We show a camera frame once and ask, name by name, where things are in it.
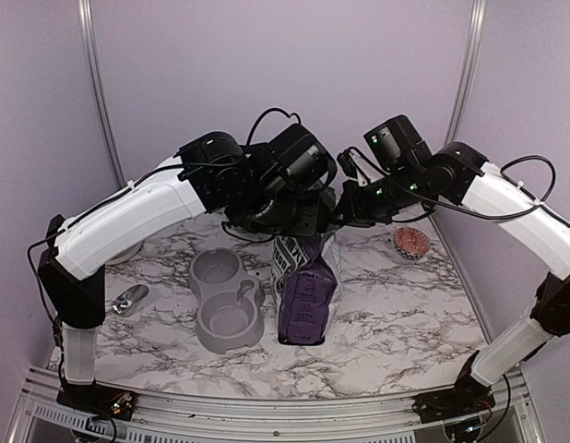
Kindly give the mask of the purple pet food bag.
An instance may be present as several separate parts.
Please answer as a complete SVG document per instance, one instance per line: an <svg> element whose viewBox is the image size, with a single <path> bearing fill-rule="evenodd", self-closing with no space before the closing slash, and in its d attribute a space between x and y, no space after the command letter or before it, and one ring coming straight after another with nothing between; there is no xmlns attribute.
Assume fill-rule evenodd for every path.
<svg viewBox="0 0 570 443"><path fill-rule="evenodd" d="M342 294L340 252L334 233L273 240L270 282L278 341L318 346Z"/></svg>

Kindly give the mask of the grey double pet bowl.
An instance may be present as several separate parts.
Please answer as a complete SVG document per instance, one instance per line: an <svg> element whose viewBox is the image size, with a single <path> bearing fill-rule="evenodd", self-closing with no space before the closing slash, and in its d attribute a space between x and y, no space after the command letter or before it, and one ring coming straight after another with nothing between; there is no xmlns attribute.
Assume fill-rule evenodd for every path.
<svg viewBox="0 0 570 443"><path fill-rule="evenodd" d="M227 248L199 253L189 269L189 285L198 302L197 337L206 349L225 354L260 341L266 296L237 254Z"/></svg>

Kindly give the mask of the metal food scoop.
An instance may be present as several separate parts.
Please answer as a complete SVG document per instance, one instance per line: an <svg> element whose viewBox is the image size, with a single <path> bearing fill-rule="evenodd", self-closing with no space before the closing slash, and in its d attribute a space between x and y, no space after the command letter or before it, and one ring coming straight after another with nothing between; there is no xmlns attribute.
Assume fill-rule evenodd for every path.
<svg viewBox="0 0 570 443"><path fill-rule="evenodd" d="M149 288L144 284L136 284L129 287L113 301L113 313L120 317L131 316L148 293Z"/></svg>

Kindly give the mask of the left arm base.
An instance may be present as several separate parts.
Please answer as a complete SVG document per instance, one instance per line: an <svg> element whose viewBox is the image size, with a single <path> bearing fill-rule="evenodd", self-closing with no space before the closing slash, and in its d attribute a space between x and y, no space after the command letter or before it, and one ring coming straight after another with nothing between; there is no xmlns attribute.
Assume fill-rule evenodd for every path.
<svg viewBox="0 0 570 443"><path fill-rule="evenodd" d="M57 394L58 404L86 413L100 413L114 419L130 421L137 405L137 394L122 389L109 389L97 386L89 389L61 390Z"/></svg>

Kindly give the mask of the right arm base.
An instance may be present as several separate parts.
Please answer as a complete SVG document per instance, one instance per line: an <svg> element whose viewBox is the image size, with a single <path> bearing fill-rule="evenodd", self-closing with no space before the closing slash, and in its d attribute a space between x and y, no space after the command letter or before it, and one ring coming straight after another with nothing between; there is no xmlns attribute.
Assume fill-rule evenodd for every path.
<svg viewBox="0 0 570 443"><path fill-rule="evenodd" d="M481 397L458 397L452 389L422 393L413 398L412 411L422 424L444 421L491 410L496 404L491 393Z"/></svg>

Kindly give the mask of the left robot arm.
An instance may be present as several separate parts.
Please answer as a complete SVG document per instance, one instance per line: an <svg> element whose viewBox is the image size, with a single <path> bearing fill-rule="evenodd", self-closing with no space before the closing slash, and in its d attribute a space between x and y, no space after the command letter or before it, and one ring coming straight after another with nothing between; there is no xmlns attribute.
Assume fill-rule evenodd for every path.
<svg viewBox="0 0 570 443"><path fill-rule="evenodd" d="M63 326L64 383L72 398L88 411L107 399L94 381L107 261L171 225L217 211L251 234L322 233L330 215L325 193L336 173L331 154L300 124L246 145L215 131L93 208L53 217L38 276Z"/></svg>

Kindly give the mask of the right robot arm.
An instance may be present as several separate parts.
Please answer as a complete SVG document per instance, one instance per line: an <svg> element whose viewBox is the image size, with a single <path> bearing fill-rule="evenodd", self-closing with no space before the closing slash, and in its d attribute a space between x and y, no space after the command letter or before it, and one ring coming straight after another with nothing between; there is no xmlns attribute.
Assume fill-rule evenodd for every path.
<svg viewBox="0 0 570 443"><path fill-rule="evenodd" d="M570 334L570 221L545 198L533 196L506 174L505 167L462 142L432 153L403 114L367 132L375 156L371 167L382 176L364 175L350 147L338 155L348 181L336 207L341 225L391 224L405 208L420 204L494 222L524 245L548 268L537 289L535 305L491 344L470 357L448 392L446 404L466 413L484 391L553 337Z"/></svg>

